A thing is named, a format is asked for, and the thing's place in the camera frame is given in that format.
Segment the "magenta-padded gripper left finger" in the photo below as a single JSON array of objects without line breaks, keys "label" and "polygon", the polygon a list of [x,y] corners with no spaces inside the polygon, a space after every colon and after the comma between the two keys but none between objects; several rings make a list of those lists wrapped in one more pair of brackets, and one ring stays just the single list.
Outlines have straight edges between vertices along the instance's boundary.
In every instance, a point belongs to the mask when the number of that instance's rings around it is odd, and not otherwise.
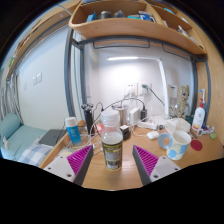
[{"label": "magenta-padded gripper left finger", "polygon": [[68,157],[59,156],[47,165],[44,170],[81,186],[92,157],[93,146],[89,145]]}]

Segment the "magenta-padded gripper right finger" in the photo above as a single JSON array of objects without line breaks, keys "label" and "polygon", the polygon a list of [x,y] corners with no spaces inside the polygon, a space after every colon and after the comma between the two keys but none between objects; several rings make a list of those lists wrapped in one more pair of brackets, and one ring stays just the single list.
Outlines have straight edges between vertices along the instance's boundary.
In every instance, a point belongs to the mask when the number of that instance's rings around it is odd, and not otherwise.
[{"label": "magenta-padded gripper right finger", "polygon": [[143,185],[152,183],[180,170],[167,156],[158,157],[136,145],[133,146],[133,157]]}]

